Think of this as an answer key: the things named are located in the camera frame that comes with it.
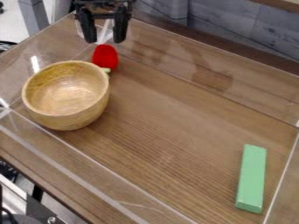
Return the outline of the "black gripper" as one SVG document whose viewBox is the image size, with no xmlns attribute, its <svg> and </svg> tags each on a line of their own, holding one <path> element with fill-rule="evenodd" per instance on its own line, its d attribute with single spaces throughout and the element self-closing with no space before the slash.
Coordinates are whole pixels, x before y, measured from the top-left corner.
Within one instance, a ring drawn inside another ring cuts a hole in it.
<svg viewBox="0 0 299 224">
<path fill-rule="evenodd" d="M 114 40 L 122 43 L 127 38 L 128 19 L 132 17 L 134 0 L 73 0 L 76 16 L 84 39 L 88 43 L 97 41 L 95 19 L 115 18 Z"/>
</svg>

